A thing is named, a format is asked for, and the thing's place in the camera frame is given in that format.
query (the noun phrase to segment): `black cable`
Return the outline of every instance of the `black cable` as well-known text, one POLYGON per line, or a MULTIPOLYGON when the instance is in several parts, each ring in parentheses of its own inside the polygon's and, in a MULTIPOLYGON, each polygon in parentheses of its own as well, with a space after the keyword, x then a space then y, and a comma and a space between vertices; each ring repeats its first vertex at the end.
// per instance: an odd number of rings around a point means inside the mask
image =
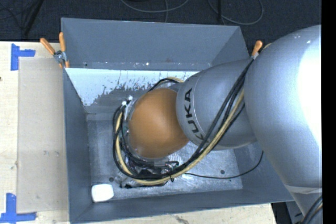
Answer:
POLYGON ((8 11, 10 14, 11 14, 11 16, 8 16, 8 17, 5 17, 5 18, 0 18, 0 20, 2 20, 2 19, 7 19, 7 18, 14 18, 14 21, 15 21, 15 23, 17 24, 17 26, 20 28, 20 29, 22 29, 22 26, 21 26, 21 24, 19 23, 19 21, 17 20, 17 18, 16 18, 16 14, 14 14, 8 7, 6 7, 3 3, 1 3, 0 2, 0 5, 2 5, 3 7, 4 7, 4 9, 6 10, 6 11, 8 11))
POLYGON ((175 82, 175 83, 179 83, 178 80, 171 79, 171 78, 160 79, 160 80, 159 80, 156 84, 154 84, 154 86, 152 86, 147 92, 150 92, 150 91, 154 90, 157 86, 161 85, 163 82, 175 82))
POLYGON ((252 172, 254 169, 256 169, 259 166, 259 164, 261 163, 261 160, 263 158, 263 155, 264 155, 264 151, 262 151, 260 159, 259 159, 258 163, 254 167, 252 167, 250 170, 248 170, 246 172, 243 172, 243 173, 241 173, 239 175, 236 175, 236 176, 217 177, 217 176, 203 176, 203 175, 198 175, 198 174, 193 174, 193 173, 185 173, 185 175, 204 177, 204 178, 211 178, 211 179, 232 179, 232 178, 236 178, 236 177, 239 177, 239 176, 244 176, 244 175, 252 172))
MULTIPOLYGON (((261 0, 258 0, 258 2, 259 2, 260 7, 261 7, 260 16, 259 16, 258 19, 256 19, 256 20, 253 21, 253 22, 250 22, 250 23, 242 23, 242 22, 238 22, 238 21, 236 21, 236 20, 232 20, 232 19, 230 19, 230 18, 227 18, 227 17, 225 17, 224 15, 222 15, 222 18, 225 19, 225 20, 227 20, 227 21, 229 21, 229 22, 231 22, 231 23, 239 24, 239 25, 253 25, 253 24, 256 24, 257 22, 259 22, 259 21, 261 20, 262 16, 264 15, 264 6, 263 6, 261 0)), ((218 11, 217 11, 216 8, 214 8, 213 5, 210 3, 210 0, 208 0, 208 3, 209 3, 210 8, 211 8, 215 13, 218 14, 218 11)))
MULTIPOLYGON (((172 176, 176 173, 178 173, 179 171, 183 170, 185 167, 187 167, 190 163, 192 163, 194 160, 196 160, 200 154, 202 153, 201 152, 201 149, 203 148, 203 146, 205 145, 207 139, 209 138, 209 136, 211 135, 211 133, 213 132, 213 129, 214 127, 216 126, 216 124, 218 123, 218 120, 220 118, 220 116, 222 115, 224 109, 226 108, 227 104, 230 102, 230 99, 232 96, 235 96, 237 94, 237 92, 240 91, 241 89, 241 85, 243 84, 244 82, 244 79, 245 79, 245 75, 247 73, 247 70, 249 68, 249 66, 252 64, 253 60, 251 60, 247 66, 245 67, 245 69, 240 73, 238 79, 236 80, 236 82, 234 83, 233 87, 231 88, 229 94, 227 95, 224 103, 222 104, 219 112, 217 113, 215 119, 213 120, 208 132, 207 132, 207 135, 205 136, 205 138, 202 140, 201 144, 198 146, 197 150, 194 152, 194 154, 189 158, 189 160, 187 160, 184 164, 182 164, 181 166, 177 167, 175 170, 174 170, 174 173, 164 173, 164 174, 160 174, 160 175, 153 175, 153 176, 134 176, 134 175, 129 175, 128 173, 126 173, 122 168, 121 166, 119 165, 119 163, 117 162, 117 159, 115 158, 115 141, 116 141, 116 138, 117 138, 117 135, 118 135, 118 132, 115 132, 114 134, 114 139, 113 139, 113 158, 114 158, 114 161, 117 165, 117 167, 119 168, 119 170, 121 172, 123 172, 125 175, 131 177, 131 178, 134 178, 134 179, 161 179, 161 178, 164 178, 166 176, 172 176)), ((160 80, 159 82, 157 82, 153 87, 155 86, 158 86, 160 84, 161 81, 163 80, 160 80)))
POLYGON ((300 221, 300 224, 309 224, 311 222, 311 219, 321 210, 322 205, 323 205, 323 199, 321 195, 310 207, 307 214, 300 221))

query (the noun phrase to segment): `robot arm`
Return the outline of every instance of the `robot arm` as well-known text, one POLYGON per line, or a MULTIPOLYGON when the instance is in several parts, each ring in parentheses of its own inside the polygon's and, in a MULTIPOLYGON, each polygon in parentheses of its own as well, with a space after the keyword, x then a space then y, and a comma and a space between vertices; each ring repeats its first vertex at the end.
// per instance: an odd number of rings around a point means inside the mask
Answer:
POLYGON ((258 57, 211 67, 184 82, 162 80, 138 100, 125 101, 114 122, 115 163, 146 186, 183 175, 212 150, 258 141, 308 217, 316 201, 322 205, 321 26, 280 38, 258 57), (186 163, 165 159, 188 141, 198 148, 186 163), (140 175, 144 168, 149 175, 140 175))

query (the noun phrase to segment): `orange clip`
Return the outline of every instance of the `orange clip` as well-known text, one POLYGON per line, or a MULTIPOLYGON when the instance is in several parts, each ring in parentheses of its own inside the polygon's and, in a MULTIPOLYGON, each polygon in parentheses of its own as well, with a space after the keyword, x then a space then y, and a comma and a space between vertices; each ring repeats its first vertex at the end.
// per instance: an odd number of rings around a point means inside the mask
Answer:
POLYGON ((55 49, 50 45, 50 43, 45 38, 40 38, 40 42, 43 46, 50 52, 51 55, 55 54, 55 49))
MULTIPOLYGON (((66 50, 66 45, 65 45, 65 40, 64 40, 64 34, 63 34, 63 32, 59 33, 58 38, 59 38, 59 43, 61 45, 61 51, 65 51, 66 50)), ((69 60, 67 60, 65 62, 65 67, 70 67, 69 60)))
POLYGON ((253 51, 252 51, 252 56, 254 56, 262 47, 262 43, 261 40, 257 40, 255 45, 254 45, 254 48, 253 48, 253 51))

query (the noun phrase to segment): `black floor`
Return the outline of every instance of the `black floor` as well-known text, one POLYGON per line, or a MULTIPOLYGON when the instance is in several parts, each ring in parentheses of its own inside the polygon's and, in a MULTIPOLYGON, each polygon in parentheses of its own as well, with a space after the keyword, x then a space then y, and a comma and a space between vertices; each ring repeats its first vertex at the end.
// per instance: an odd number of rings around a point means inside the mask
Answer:
POLYGON ((58 41, 62 17, 182 24, 224 22, 241 26, 251 50, 258 39, 267 44, 293 31, 321 24, 321 0, 222 0, 223 21, 218 20, 217 0, 166 0, 168 8, 181 6, 168 13, 153 13, 166 9, 165 0, 45 0, 28 35, 24 35, 38 1, 0 0, 0 40, 38 41, 45 37, 58 41))

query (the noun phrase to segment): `yellow cable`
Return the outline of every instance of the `yellow cable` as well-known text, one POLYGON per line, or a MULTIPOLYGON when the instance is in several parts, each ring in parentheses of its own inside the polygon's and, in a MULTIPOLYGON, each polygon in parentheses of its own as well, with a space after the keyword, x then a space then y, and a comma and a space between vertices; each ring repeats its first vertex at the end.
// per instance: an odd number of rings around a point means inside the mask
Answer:
POLYGON ((177 77, 167 77, 167 78, 168 78, 168 79, 176 80, 176 81, 178 81, 178 82, 180 82, 180 83, 184 82, 184 80, 179 79, 179 78, 177 78, 177 77))
MULTIPOLYGON (((236 113, 236 111, 238 110, 238 107, 240 105, 240 103, 243 101, 244 98, 244 90, 241 91, 238 100, 235 104, 235 106, 233 107, 232 111, 230 112, 227 120, 224 122, 223 126, 220 128, 220 130, 218 131, 218 133, 215 135, 214 139, 209 143, 209 146, 204 149, 202 151, 202 153, 199 155, 199 157, 194 160, 192 163, 190 163, 186 168, 184 168, 183 170, 177 172, 176 174, 173 174, 171 176, 167 176, 161 179, 156 179, 156 180, 141 180, 141 179, 134 179, 136 182, 142 184, 142 185, 146 185, 146 186, 153 186, 153 185, 158 185, 158 184, 162 184, 165 183, 171 179, 177 178, 180 175, 183 175, 184 173, 186 173, 187 171, 189 171, 191 168, 193 168, 197 163, 199 163, 212 149, 213 147, 217 144, 217 142, 222 138, 223 134, 225 133, 225 131, 227 130, 227 128, 229 127, 229 124, 234 116, 234 114, 236 113)), ((128 170, 125 162, 123 161, 122 155, 121 155, 121 151, 120 151, 120 145, 119 145, 119 136, 117 136, 116 139, 116 151, 117 151, 117 156, 119 159, 119 162, 122 166, 122 168, 131 176, 133 176, 133 174, 128 170)))

